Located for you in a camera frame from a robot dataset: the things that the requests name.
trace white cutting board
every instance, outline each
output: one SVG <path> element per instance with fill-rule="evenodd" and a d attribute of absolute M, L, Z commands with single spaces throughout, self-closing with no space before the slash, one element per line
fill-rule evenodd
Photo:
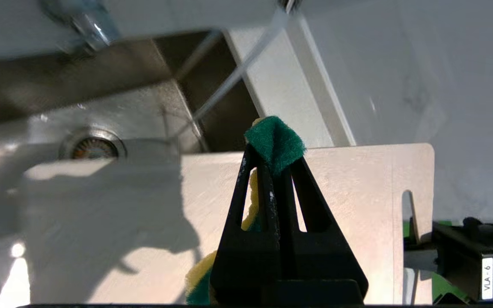
<path fill-rule="evenodd" d="M 217 249 L 241 158 L 30 169 L 20 191 L 32 303 L 184 300 L 184 275 Z M 305 158 L 368 278 L 365 303 L 400 304 L 403 192 L 413 194 L 419 234 L 430 232 L 432 147 L 319 148 Z M 425 285 L 419 294 L 426 298 L 416 303 L 430 304 L 431 282 Z"/>

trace drain strainer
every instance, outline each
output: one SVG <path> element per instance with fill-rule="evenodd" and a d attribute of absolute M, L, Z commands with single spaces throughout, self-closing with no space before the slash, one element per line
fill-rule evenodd
<path fill-rule="evenodd" d="M 62 145 L 61 159 L 94 160 L 127 156 L 125 146 L 109 131 L 87 128 L 76 131 Z"/>

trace stainless steel sink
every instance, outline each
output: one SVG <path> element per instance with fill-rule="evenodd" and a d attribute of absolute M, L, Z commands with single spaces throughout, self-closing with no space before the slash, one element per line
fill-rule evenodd
<path fill-rule="evenodd" d="M 93 151 L 125 161 L 178 162 L 184 153 L 244 148 L 243 133 L 258 113 L 243 82 L 177 143 L 166 141 L 236 67 L 219 36 L 186 74 L 180 70 L 207 34 L 123 42 L 94 57 L 0 62 L 0 244 L 12 244 L 20 232 L 16 192 L 23 173 L 83 155 L 85 140 L 94 141 Z M 10 266 L 6 249 L 0 245 L 0 283 Z"/>

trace label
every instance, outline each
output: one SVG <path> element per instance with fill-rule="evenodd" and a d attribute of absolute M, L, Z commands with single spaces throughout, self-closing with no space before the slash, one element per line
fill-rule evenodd
<path fill-rule="evenodd" d="M 481 269 L 481 299 L 493 300 L 493 258 L 484 258 Z"/>

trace green scouring pad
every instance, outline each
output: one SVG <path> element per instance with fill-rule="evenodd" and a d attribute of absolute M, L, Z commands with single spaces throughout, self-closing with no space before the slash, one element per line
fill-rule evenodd
<path fill-rule="evenodd" d="M 266 117 L 252 126 L 245 138 L 266 161 L 274 177 L 306 151 L 298 134 L 275 116 Z"/>

